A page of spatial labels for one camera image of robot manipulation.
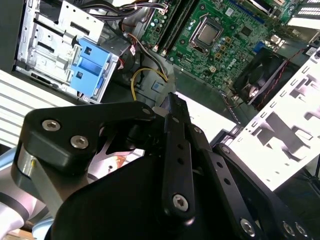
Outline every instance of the cooling fan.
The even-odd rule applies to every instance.
[[[298,71],[287,58],[262,48],[234,81],[235,93],[248,105],[261,110]]]

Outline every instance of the blue drive bay latch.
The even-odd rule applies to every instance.
[[[70,87],[88,97],[92,97],[104,82],[104,67],[111,58],[111,53],[82,38],[82,47],[78,61],[71,66],[73,77]]]

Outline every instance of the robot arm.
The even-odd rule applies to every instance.
[[[171,93],[162,108],[165,117],[138,101],[26,116],[11,175],[55,217],[47,239],[312,239],[230,148],[210,147],[185,101]],[[88,184],[96,153],[135,149],[144,156]]]

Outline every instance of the cpu socket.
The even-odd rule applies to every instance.
[[[208,55],[223,30],[214,19],[205,17],[196,27],[189,42],[194,49]]]

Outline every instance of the motherboard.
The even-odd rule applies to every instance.
[[[292,4],[288,1],[280,6],[284,0],[276,1],[278,7],[266,5],[278,15],[278,22],[285,23],[292,14]],[[181,71],[213,87],[231,83],[264,47],[264,40],[275,33],[265,24],[265,17],[234,0],[164,3],[168,4],[167,12],[154,13],[141,40]]]

